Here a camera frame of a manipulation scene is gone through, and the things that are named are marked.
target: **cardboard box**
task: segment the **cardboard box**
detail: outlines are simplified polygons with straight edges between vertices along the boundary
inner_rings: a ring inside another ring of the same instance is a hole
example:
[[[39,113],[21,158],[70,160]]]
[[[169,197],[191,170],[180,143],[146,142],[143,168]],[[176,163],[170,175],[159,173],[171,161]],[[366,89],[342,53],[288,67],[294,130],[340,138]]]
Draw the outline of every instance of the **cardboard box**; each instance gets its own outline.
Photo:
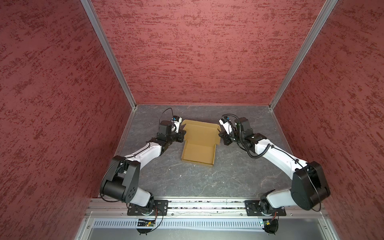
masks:
[[[184,120],[184,150],[181,159],[194,164],[213,166],[216,145],[220,144],[220,126],[214,123]]]

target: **brown cardboard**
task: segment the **brown cardboard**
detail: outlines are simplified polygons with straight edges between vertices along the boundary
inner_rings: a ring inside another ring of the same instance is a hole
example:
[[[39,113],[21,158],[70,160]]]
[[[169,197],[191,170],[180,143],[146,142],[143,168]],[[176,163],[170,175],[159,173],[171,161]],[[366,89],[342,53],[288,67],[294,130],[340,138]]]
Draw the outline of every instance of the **brown cardboard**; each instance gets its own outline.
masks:
[[[216,145],[220,144],[220,126],[214,123],[184,120],[184,150],[181,159],[194,164],[213,166]]]

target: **metal plate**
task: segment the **metal plate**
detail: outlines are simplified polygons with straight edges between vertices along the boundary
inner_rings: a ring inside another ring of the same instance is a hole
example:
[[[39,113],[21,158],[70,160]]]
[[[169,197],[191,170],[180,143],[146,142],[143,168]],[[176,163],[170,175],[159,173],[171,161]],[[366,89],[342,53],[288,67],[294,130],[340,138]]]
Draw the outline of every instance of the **metal plate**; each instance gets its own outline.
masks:
[[[245,203],[245,210],[247,211],[247,215],[248,216],[263,216],[263,217],[267,217],[265,216],[264,214],[262,214],[260,211],[258,211],[256,209],[255,206],[259,206],[259,200],[246,200],[244,201]],[[276,211],[276,217],[277,216],[281,216],[281,217],[284,217],[284,216],[287,216],[287,213],[285,212],[285,209],[284,207],[280,207],[277,209]]]
[[[167,211],[168,211],[168,200],[155,200],[155,207],[157,207],[157,209],[162,210],[164,216],[166,216]],[[129,204],[127,215],[128,216],[141,216],[141,217],[147,216],[147,215],[143,215],[140,212],[140,210],[138,209],[137,205],[135,205],[135,204]],[[155,212],[153,211],[148,216],[154,216],[154,215],[155,215]]]

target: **textured red wall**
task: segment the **textured red wall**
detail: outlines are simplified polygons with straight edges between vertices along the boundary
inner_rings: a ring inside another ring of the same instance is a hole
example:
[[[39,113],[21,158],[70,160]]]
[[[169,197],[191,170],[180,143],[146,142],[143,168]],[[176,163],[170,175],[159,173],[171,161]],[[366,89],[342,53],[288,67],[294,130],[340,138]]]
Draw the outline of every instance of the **textured red wall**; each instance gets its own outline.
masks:
[[[93,0],[137,103],[268,105],[324,0]]]
[[[384,236],[384,2],[339,0],[278,102],[293,153],[320,162],[342,239]]]
[[[0,3],[0,239],[73,239],[130,107],[79,0]]]

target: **metal corner post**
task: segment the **metal corner post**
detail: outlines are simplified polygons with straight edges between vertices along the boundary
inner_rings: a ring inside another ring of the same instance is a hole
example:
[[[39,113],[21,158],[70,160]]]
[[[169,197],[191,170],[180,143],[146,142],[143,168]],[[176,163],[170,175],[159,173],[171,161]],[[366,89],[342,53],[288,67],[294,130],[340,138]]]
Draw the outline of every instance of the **metal corner post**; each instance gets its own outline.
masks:
[[[307,37],[305,38],[303,45],[301,46],[299,52],[296,55],[296,58],[293,60],[293,63],[291,67],[289,68],[287,74],[285,75],[279,89],[275,93],[275,96],[273,97],[271,103],[270,103],[270,109],[273,110],[283,95],[284,90],[287,88],[288,84],[290,83],[293,75],[299,68],[301,62],[303,61],[305,55],[311,48],[314,40],[316,39],[317,35],[319,34],[321,28],[323,27],[325,21],[328,19],[329,15],[331,14],[334,6],[336,5],[338,0],[326,0],[322,9],[319,12],[319,15],[317,16],[315,22],[312,25],[312,28],[310,29]]]
[[[89,20],[91,21],[91,24],[93,26],[93,29],[96,32],[97,37],[100,40],[100,43],[105,51],[105,54],[107,55],[113,70],[115,71],[115,74],[120,82],[120,85],[129,101],[129,104],[131,105],[131,108],[134,109],[136,107],[136,102],[133,99],[133,95],[128,87],[127,81],[125,80],[125,77],[123,75],[123,72],[121,71],[121,68],[119,66],[119,63],[115,57],[115,54],[113,53],[113,50],[111,46],[109,45],[107,36],[104,33],[103,28],[101,27],[99,18],[97,17],[97,14],[95,12],[95,9],[91,3],[91,0],[80,0],[85,12],[88,15]]]

